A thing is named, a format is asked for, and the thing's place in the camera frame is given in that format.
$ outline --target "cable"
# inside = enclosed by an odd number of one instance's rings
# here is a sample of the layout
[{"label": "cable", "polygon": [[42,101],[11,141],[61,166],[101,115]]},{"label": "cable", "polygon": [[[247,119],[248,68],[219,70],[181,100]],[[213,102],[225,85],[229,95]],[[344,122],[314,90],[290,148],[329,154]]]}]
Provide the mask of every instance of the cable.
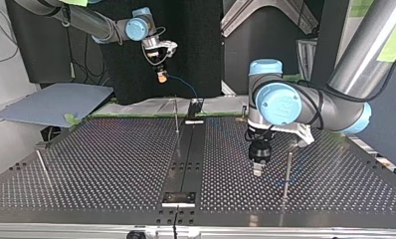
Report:
[{"label": "cable", "polygon": [[145,52],[144,45],[141,44],[141,48],[142,48],[142,54],[144,55],[145,60],[146,60],[151,66],[153,66],[153,67],[162,64],[162,63],[163,63],[164,61],[166,61],[167,58],[168,58],[168,54],[166,54],[166,55],[164,56],[163,60],[159,61],[158,63],[153,63],[153,62],[151,62],[151,61],[148,59],[148,56],[146,55],[146,52]]},{"label": "cable", "polygon": [[384,80],[383,85],[381,86],[380,90],[378,90],[378,92],[373,95],[372,97],[368,97],[365,99],[361,99],[361,98],[355,98],[355,97],[351,97],[348,95],[345,95],[343,93],[340,93],[338,91],[336,91],[335,89],[333,89],[330,86],[327,86],[326,89],[320,89],[321,91],[325,91],[326,93],[329,93],[337,98],[341,98],[343,100],[347,100],[350,102],[355,102],[355,103],[366,103],[366,102],[371,102],[375,99],[377,99],[379,96],[381,96],[381,94],[385,91],[385,89],[387,88],[388,84],[390,83],[391,77],[393,76],[394,71],[396,70],[396,61],[393,63],[393,65],[390,68],[390,71],[387,74],[386,79]]},{"label": "cable", "polygon": [[249,131],[246,130],[245,131],[245,141],[249,141],[249,142],[253,142],[253,141],[257,141],[260,139],[264,139],[264,136],[270,131],[272,130],[272,128],[274,127],[274,125],[272,124],[269,128],[266,129],[266,131],[264,131],[260,136],[258,136],[257,138],[252,138],[251,135],[249,134]]},{"label": "cable", "polygon": [[[299,39],[299,33],[300,33],[300,22],[302,19],[302,14],[303,14],[303,7],[304,7],[304,0],[302,0],[302,4],[300,5],[300,10],[299,10],[299,16],[297,18],[297,40]],[[299,51],[299,45],[297,44],[297,63],[299,64],[300,70],[302,71],[302,77],[305,81],[307,79],[304,76],[304,70],[303,70],[303,65],[302,61],[300,60],[300,51]]]},{"label": "cable", "polygon": [[176,80],[180,81],[181,83],[183,83],[184,85],[186,85],[187,87],[189,87],[189,88],[192,90],[192,92],[194,93],[195,99],[198,99],[198,94],[197,94],[197,92],[195,91],[195,88],[192,87],[192,85],[190,85],[189,83],[185,82],[185,81],[182,80],[181,78],[174,77],[174,76],[170,76],[170,75],[169,75],[168,77],[169,77],[169,78],[172,78],[172,79],[176,79]]},{"label": "cable", "polygon": [[5,29],[2,27],[1,24],[0,24],[0,31],[6,36],[6,38],[9,39],[9,41],[11,41],[11,43],[13,43],[16,46],[16,50],[11,56],[0,60],[0,63],[3,63],[3,62],[6,62],[6,61],[11,60],[12,58],[14,58],[18,54],[19,48],[18,48],[18,45],[16,43],[15,35],[14,35],[13,31],[12,31],[11,21],[9,20],[9,18],[5,14],[5,12],[2,11],[2,9],[0,9],[0,14],[3,16],[3,18],[5,18],[5,20],[7,22],[8,28],[9,28],[9,32],[10,32],[11,36],[9,36],[9,34],[5,31]]},{"label": "cable", "polygon": [[107,82],[108,82],[108,80],[110,80],[111,78],[107,78],[107,79],[105,79],[105,81],[101,84],[101,86],[104,86]]},{"label": "cable", "polygon": [[105,63],[104,63],[104,58],[102,58],[102,67],[101,67],[101,72],[97,75],[94,74],[90,68],[89,65],[87,63],[87,59],[88,59],[88,52],[89,52],[89,35],[88,33],[86,33],[86,47],[84,49],[84,65],[86,66],[87,71],[89,72],[90,75],[92,75],[93,77],[101,77],[105,74]]},{"label": "cable", "polygon": [[94,83],[95,85],[98,85],[99,83],[97,83],[95,80],[93,80],[90,77],[89,72],[87,71],[86,67],[81,65],[79,62],[77,62],[77,60],[75,60],[74,58],[74,53],[72,50],[72,41],[71,41],[71,35],[69,33],[69,29],[66,28],[66,32],[67,32],[67,39],[68,39],[68,47],[69,47],[69,55],[70,55],[70,60],[71,63],[74,64],[75,66],[79,67],[80,70],[86,75],[86,77],[83,80],[83,84],[85,84],[87,82],[87,80],[90,80],[92,83]]}]

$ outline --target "blue cable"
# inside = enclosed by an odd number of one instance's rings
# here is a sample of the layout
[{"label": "blue cable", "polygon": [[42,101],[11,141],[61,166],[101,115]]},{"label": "blue cable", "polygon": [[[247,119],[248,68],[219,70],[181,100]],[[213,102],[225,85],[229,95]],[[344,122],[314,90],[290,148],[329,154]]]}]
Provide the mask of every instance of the blue cable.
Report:
[{"label": "blue cable", "polygon": [[194,92],[195,99],[198,99],[198,94],[197,94],[197,92],[195,91],[195,88],[192,87],[191,84],[189,84],[189,83],[183,81],[181,78],[178,78],[178,77],[169,76],[169,78],[176,79],[176,80],[180,81],[181,83],[183,83],[184,85],[188,86],[188,87],[192,90],[192,92]]}]

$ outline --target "white wall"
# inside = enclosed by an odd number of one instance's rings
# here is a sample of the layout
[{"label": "white wall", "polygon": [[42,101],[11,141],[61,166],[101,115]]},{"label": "white wall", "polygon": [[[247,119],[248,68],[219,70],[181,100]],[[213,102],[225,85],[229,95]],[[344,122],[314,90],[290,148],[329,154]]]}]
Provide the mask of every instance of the white wall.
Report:
[{"label": "white wall", "polygon": [[[5,0],[0,0],[0,8],[5,10]],[[0,22],[8,30],[0,15]],[[11,56],[15,46],[0,31],[0,59]],[[0,110],[12,102],[36,92],[36,86],[28,81],[21,55],[0,63]],[[15,162],[28,156],[34,145],[41,141],[39,130],[43,126],[0,121],[0,173]]]},{"label": "white wall", "polygon": [[[5,0],[0,0],[0,7],[6,10]],[[2,26],[7,30],[6,22],[0,16]],[[16,47],[0,31],[0,59],[11,56]],[[30,95],[36,91],[34,84],[29,84],[21,55],[0,63],[0,105]]]}]

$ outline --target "end effector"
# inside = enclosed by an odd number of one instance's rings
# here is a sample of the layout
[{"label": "end effector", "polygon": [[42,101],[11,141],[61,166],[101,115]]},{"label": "end effector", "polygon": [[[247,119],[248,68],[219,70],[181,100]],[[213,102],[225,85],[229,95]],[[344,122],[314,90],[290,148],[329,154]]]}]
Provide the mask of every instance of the end effector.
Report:
[{"label": "end effector", "polygon": [[371,117],[369,103],[356,103],[314,88],[282,79],[280,61],[266,59],[251,64],[247,140],[249,158],[264,165],[272,156],[271,140],[277,131],[300,134],[301,124],[332,131],[358,133]]},{"label": "end effector", "polygon": [[126,35],[130,40],[141,41],[141,48],[146,61],[157,73],[158,81],[165,83],[168,78],[165,61],[174,55],[177,44],[160,40],[160,36],[166,29],[155,27],[148,8],[135,10],[132,15],[133,18],[126,24]]},{"label": "end effector", "polygon": [[98,44],[140,41],[144,57],[157,73],[159,82],[167,81],[165,60],[173,56],[177,44],[160,39],[165,28],[155,27],[149,8],[134,10],[131,19],[113,21],[88,8],[67,5],[59,0],[15,1],[37,15],[54,17],[62,21],[65,27],[72,25],[91,34]]}]

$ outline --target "black bracket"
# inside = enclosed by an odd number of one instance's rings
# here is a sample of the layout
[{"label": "black bracket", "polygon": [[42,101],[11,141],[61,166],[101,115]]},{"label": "black bracket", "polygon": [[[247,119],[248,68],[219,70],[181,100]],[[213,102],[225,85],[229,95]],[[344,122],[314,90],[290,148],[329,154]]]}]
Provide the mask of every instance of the black bracket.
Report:
[{"label": "black bracket", "polygon": [[163,207],[189,208],[195,207],[195,192],[166,192],[163,197]]}]

